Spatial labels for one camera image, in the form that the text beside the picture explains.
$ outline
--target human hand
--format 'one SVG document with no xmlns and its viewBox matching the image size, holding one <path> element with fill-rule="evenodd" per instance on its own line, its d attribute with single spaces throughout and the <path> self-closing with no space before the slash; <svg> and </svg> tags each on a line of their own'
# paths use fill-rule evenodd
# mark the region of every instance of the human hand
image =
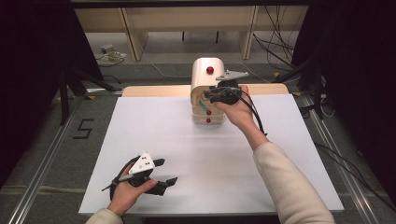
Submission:
<svg viewBox="0 0 396 224">
<path fill-rule="evenodd" d="M 249 97 L 247 96 L 248 86 L 241 85 L 239 87 L 242 90 L 242 98 L 246 100 L 249 104 L 252 104 Z M 233 105 L 226 105 L 221 102 L 215 102 L 213 103 L 213 106 L 217 109 L 224 111 L 230 122 L 239 129 L 244 129 L 247 125 L 255 126 L 250 108 L 241 100 Z"/>
<path fill-rule="evenodd" d="M 128 171 L 134 164 L 130 164 L 123 172 L 121 176 L 128 175 Z M 107 207 L 108 210 L 119 215 L 120 217 L 125 214 L 137 201 L 137 198 L 144 192 L 154 188 L 157 185 L 157 180 L 151 179 L 139 187 L 134 187 L 128 183 L 128 181 L 122 181 L 114 190 L 113 199 L 110 205 Z"/>
</svg>

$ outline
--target sleeve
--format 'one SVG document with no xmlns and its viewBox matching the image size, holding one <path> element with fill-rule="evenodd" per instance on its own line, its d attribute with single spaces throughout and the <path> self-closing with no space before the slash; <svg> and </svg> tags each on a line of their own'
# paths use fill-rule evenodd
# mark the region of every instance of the sleeve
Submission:
<svg viewBox="0 0 396 224">
<path fill-rule="evenodd" d="M 101 209 L 88 219 L 86 224 L 122 224 L 122 219 L 108 209 Z"/>
<path fill-rule="evenodd" d="M 264 143 L 253 157 L 281 223 L 334 223 L 315 188 L 281 147 Z"/>
</svg>

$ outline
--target gray floor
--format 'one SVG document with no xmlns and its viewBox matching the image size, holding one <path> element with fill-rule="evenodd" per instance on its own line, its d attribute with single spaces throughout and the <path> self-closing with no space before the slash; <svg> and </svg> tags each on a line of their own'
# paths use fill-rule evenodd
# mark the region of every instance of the gray floor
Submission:
<svg viewBox="0 0 396 224">
<path fill-rule="evenodd" d="M 261 38 L 269 40 L 270 33 L 258 33 Z M 296 33 L 292 33 L 289 42 L 293 45 Z M 200 57 L 218 57 L 225 62 L 226 69 L 236 71 L 248 71 L 255 74 L 243 83 L 263 83 L 272 81 L 274 73 L 284 74 L 268 65 L 267 53 L 253 42 L 250 58 L 242 60 L 237 44 L 237 33 L 220 33 L 219 43 L 215 43 L 216 33 L 186 33 L 185 41 L 181 41 L 181 33 L 150 33 L 148 44 L 145 47 L 145 56 L 141 62 L 130 60 L 128 46 L 123 34 L 87 34 L 92 44 L 92 51 L 97 58 L 101 57 L 99 47 L 104 44 L 113 44 L 117 51 L 126 53 L 123 63 L 113 67 L 102 67 L 105 76 L 114 76 L 121 81 L 117 83 L 113 77 L 105 77 L 107 83 L 126 87 L 130 85 L 166 85 L 166 84 L 190 84 L 192 63 Z M 275 48 L 274 51 L 284 58 L 283 50 Z M 271 63 L 278 63 L 274 57 L 268 59 Z M 109 65 L 111 62 L 98 61 L 99 64 Z M 290 91 L 297 91 L 296 80 L 286 83 Z M 88 88 L 96 88 L 91 83 L 86 83 Z M 78 214 L 78 207 L 84 196 L 85 188 L 90 180 L 91 172 L 96 163 L 102 141 L 106 135 L 106 127 L 111 120 L 113 108 L 117 102 L 117 95 L 95 96 L 93 100 L 81 100 L 70 97 L 70 104 L 77 106 L 74 117 L 70 120 L 70 126 L 64 130 L 64 138 L 59 149 L 49 165 L 49 170 L 42 174 L 43 182 L 39 186 L 38 193 L 33 203 L 26 210 L 28 213 L 23 217 L 23 223 L 84 223 L 88 218 Z M 307 104 L 304 97 L 296 98 L 299 106 Z M 331 107 L 324 107 L 326 111 L 332 111 Z M 318 130 L 318 125 L 311 114 L 305 119 L 306 126 L 315 142 L 323 143 L 323 137 Z M 92 132 L 87 139 L 76 139 L 85 133 L 78 131 L 78 126 L 83 119 L 93 119 L 84 123 Z M 37 169 L 43 158 L 46 157 L 53 139 L 57 136 L 60 128 L 61 106 L 58 97 L 55 97 L 43 122 L 40 132 L 37 133 L 31 148 L 21 158 L 18 166 L 14 169 L 11 177 L 0 191 L 0 223 L 7 223 L 17 204 L 24 195 L 29 184 L 35 178 Z M 350 134 L 343 121 L 335 115 L 323 120 L 332 135 L 335 144 L 340 148 L 342 155 L 355 163 L 365 179 L 380 196 L 387 198 L 386 192 L 381 188 L 375 176 L 367 166 L 364 158 L 356 153 L 356 147 L 350 138 Z M 364 213 L 354 201 L 351 191 L 344 182 L 339 169 L 325 153 L 319 151 L 323 163 L 329 173 L 346 210 L 334 213 L 337 223 L 364 223 Z M 373 216 L 377 221 L 373 223 L 396 223 L 396 215 L 380 202 L 373 193 L 361 188 Z M 273 217 L 239 217 L 239 218 L 161 218 L 142 219 L 139 217 L 127 217 L 126 223 L 274 223 Z"/>
</svg>

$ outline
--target white table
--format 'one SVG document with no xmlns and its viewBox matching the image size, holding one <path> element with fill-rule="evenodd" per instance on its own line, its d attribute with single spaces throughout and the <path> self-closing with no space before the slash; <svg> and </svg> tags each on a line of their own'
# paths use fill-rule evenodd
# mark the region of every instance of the white table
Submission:
<svg viewBox="0 0 396 224">
<path fill-rule="evenodd" d="M 331 211 L 344 210 L 291 95 L 253 95 L 264 130 L 312 182 Z M 273 215 L 276 209 L 257 172 L 248 141 L 227 119 L 198 125 L 190 97 L 121 97 L 79 212 L 109 203 L 102 192 L 131 158 L 147 151 L 165 159 L 152 178 L 178 177 L 163 196 L 144 194 L 127 214 L 142 217 Z"/>
</svg>

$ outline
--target white controller part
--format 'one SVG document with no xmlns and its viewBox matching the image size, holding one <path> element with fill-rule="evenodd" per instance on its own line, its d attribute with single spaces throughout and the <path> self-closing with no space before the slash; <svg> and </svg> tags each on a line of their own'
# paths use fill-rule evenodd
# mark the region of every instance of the white controller part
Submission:
<svg viewBox="0 0 396 224">
<path fill-rule="evenodd" d="M 143 171 L 154 169 L 155 164 L 150 155 L 145 152 L 140 158 L 134 163 L 128 174 L 133 175 Z"/>
</svg>

